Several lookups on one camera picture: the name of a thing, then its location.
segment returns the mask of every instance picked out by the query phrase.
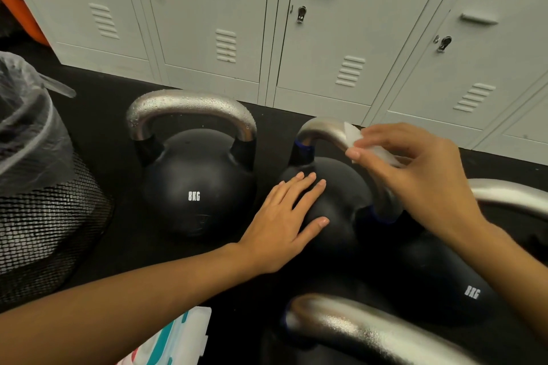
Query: fingernail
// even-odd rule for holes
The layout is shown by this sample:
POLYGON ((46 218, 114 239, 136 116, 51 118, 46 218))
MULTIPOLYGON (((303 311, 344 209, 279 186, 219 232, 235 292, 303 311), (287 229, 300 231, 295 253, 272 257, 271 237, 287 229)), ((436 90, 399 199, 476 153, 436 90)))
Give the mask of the fingernail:
POLYGON ((360 158, 360 152, 353 148, 346 150, 345 154, 352 160, 358 160, 360 158))

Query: black mesh waste basket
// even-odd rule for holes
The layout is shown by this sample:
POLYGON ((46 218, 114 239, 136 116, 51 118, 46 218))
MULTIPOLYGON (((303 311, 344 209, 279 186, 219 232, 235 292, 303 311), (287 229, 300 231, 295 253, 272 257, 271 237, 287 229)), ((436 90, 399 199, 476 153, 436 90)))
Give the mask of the black mesh waste basket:
POLYGON ((0 52, 0 312, 59 288, 112 215, 46 87, 76 95, 0 52))

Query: left hand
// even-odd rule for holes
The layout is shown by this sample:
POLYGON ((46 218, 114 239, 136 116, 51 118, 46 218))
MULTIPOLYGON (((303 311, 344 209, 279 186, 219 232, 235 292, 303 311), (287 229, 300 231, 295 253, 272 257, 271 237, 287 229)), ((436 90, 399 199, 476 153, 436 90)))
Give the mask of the left hand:
POLYGON ((293 204, 315 180, 314 172, 307 177, 299 172, 289 182, 274 186, 239 241, 238 245, 251 255, 258 274, 278 271, 329 223, 320 216, 299 233, 306 213, 325 190, 325 180, 305 193, 295 209, 293 204))

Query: hand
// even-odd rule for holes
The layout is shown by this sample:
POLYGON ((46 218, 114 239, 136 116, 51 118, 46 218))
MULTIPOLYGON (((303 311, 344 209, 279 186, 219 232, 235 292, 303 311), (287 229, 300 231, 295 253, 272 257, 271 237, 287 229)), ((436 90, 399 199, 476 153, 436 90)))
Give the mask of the hand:
POLYGON ((362 135, 346 156, 380 177, 432 233, 459 240, 467 232, 463 229, 487 223, 464 174, 459 148, 451 140, 406 123, 370 126, 362 135), (411 158, 407 167, 394 168, 364 150, 374 145, 404 152, 411 158))
POLYGON ((315 173, 305 177, 299 172, 289 182, 274 186, 239 241, 251 255, 259 274, 278 271, 329 223, 329 219, 321 216, 299 233, 306 213, 325 190, 325 180, 305 193, 295 209, 293 204, 315 180, 315 173))

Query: forearm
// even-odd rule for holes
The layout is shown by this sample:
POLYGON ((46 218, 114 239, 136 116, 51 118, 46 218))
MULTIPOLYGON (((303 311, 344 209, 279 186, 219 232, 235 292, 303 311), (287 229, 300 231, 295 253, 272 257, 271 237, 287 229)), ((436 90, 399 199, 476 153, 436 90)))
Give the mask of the forearm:
POLYGON ((0 315, 0 357, 4 363, 113 364, 186 310, 256 275, 246 257, 228 244, 10 310, 0 315))
POLYGON ((485 221, 456 251, 548 344, 548 267, 485 221))

